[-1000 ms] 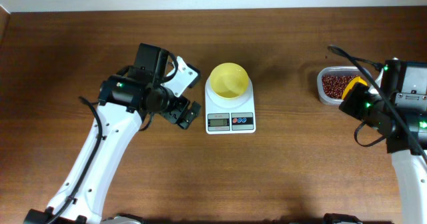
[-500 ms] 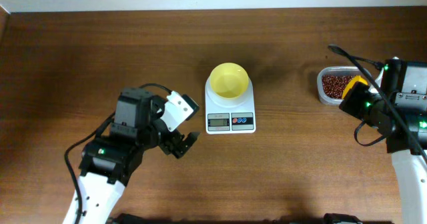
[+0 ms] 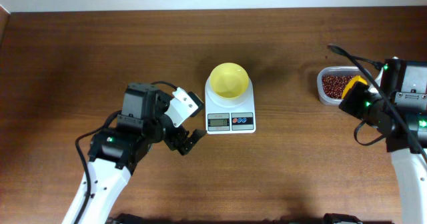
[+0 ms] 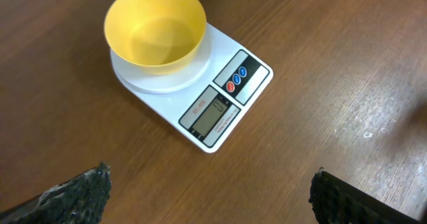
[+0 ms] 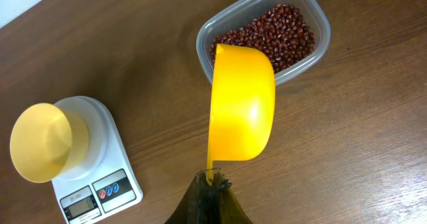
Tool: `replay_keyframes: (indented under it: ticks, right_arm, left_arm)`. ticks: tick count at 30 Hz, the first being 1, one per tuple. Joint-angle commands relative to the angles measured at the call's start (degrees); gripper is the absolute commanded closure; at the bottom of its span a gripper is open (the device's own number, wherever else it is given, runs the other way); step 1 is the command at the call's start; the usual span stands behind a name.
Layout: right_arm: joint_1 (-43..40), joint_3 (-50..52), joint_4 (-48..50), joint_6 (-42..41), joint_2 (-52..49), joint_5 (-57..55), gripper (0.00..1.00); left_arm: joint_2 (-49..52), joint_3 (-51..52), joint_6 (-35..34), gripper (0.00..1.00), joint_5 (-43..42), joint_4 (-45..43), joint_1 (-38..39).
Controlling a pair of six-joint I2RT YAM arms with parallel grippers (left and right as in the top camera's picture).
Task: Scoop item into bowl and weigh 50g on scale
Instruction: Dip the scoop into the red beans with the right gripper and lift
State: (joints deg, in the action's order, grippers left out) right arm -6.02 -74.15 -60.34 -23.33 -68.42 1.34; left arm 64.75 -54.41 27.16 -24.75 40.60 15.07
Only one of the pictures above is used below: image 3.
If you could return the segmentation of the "yellow measuring scoop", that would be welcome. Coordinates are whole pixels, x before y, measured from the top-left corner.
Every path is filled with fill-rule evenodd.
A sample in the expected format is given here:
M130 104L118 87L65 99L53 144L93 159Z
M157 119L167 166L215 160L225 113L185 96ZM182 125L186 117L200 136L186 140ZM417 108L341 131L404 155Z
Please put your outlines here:
M348 82L348 84L344 87L344 90L342 92L342 99L344 99L344 97L346 96L346 94L348 93L348 91L357 83L363 83L365 85L368 84L368 82L361 77L360 75L356 75L353 78L350 79L350 81Z

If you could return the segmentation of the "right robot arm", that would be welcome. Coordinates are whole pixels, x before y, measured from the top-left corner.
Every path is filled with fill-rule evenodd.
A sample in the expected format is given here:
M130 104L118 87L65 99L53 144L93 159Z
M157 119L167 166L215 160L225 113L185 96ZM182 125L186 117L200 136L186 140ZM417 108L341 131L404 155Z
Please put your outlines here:
M387 59L375 81L357 81L339 108L375 128L398 180L403 223L426 222L426 63Z

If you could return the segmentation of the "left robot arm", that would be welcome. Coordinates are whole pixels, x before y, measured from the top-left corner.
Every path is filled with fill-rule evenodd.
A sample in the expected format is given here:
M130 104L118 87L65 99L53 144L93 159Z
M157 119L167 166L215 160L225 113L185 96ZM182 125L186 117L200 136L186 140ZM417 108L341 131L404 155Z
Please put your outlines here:
M207 133L201 129L189 132L183 126L204 108L203 101L181 87L167 94L158 84L129 83L122 108L87 133L91 142L86 155L79 145L81 138L76 139L84 174L64 223L105 223L153 144L164 142L171 151L187 155Z

